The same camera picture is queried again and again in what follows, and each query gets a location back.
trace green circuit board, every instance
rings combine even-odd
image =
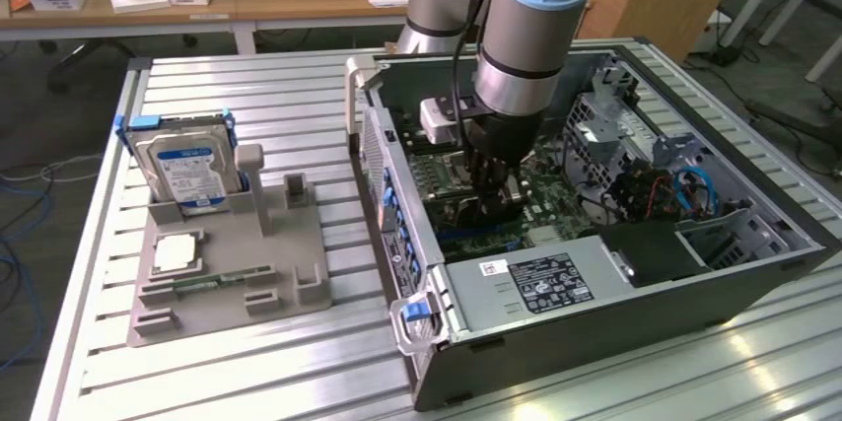
[[[594,227],[578,203],[574,186],[562,176],[557,150],[546,138],[521,165],[519,179],[531,191],[522,213],[482,229],[457,228],[454,207],[471,195],[470,176],[459,153],[410,155],[410,165],[438,243],[447,262],[479,258],[577,239]]]

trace sticker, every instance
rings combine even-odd
[[[211,169],[215,159],[210,148],[170,150],[158,154],[160,169],[178,203],[204,207],[223,202],[223,178]]]
[[[479,271],[483,272],[483,276],[494,276],[501,273],[509,273],[510,263],[505,260],[483,261],[479,264]]]
[[[229,14],[192,14],[190,20],[227,20]]]
[[[514,263],[510,273],[526,308],[537,315],[594,298],[567,253]]]

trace blue hard drive label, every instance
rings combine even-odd
[[[186,207],[217,206],[226,199],[223,178],[214,170],[215,160],[217,156],[210,148],[158,153],[158,163],[172,198]]]
[[[537,315],[594,298],[567,253],[514,263],[509,270],[526,308]]]

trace hard drive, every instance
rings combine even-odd
[[[155,202],[175,201],[186,216],[217,212],[226,196],[243,191],[230,113],[142,115],[126,128],[119,124],[118,134],[138,159]]]

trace wooden desk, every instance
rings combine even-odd
[[[367,0],[214,0],[116,15],[111,0],[87,0],[78,12],[31,7],[0,18],[0,40],[231,32],[241,54],[254,54],[258,30],[395,25],[405,9],[377,9]]]

